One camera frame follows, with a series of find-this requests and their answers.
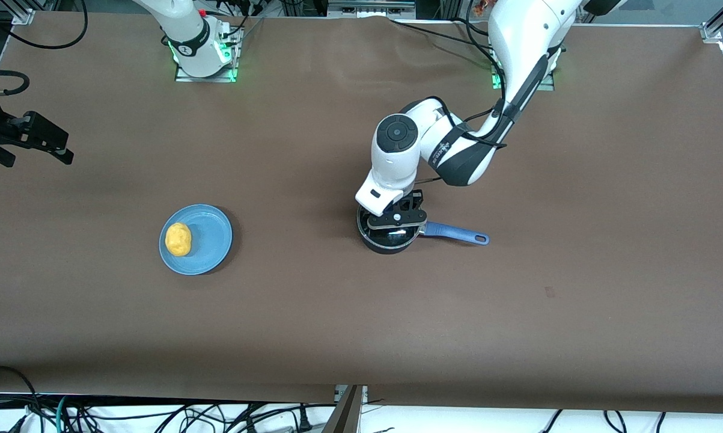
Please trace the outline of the grey metal rail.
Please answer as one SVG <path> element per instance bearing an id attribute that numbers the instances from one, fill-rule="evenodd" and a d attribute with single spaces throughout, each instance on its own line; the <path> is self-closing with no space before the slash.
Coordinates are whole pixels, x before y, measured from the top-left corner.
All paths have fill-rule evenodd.
<path id="1" fill-rule="evenodd" d="M 385 16 L 416 19 L 415 0 L 328 0 L 327 17 Z"/>

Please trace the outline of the blue round plate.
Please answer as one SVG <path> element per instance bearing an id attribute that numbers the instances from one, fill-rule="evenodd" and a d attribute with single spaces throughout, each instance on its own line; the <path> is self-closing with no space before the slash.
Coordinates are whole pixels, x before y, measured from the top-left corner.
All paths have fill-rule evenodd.
<path id="1" fill-rule="evenodd" d="M 167 249 L 165 238 L 174 224 L 184 224 L 191 234 L 188 254 L 177 257 Z M 234 241 L 227 215 L 209 204 L 192 204 L 172 214 L 159 236 L 159 255 L 167 268 L 181 275 L 201 275 L 221 264 Z"/>

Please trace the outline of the yellow potato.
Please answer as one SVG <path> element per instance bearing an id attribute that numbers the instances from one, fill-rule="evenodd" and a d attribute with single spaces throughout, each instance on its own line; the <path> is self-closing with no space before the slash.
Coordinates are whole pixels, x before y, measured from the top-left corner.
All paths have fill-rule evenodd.
<path id="1" fill-rule="evenodd" d="M 190 227 L 183 222 L 177 222 L 166 228 L 164 246 L 167 252 L 174 257 L 185 257 L 192 249 L 192 233 Z"/>

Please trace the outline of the grey metal post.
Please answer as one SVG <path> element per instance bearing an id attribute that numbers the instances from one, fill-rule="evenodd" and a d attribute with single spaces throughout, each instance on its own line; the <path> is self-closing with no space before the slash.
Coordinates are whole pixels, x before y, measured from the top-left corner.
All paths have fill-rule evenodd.
<path id="1" fill-rule="evenodd" d="M 359 433 L 362 406 L 368 402 L 366 385 L 336 385 L 336 406 L 321 433 Z"/>

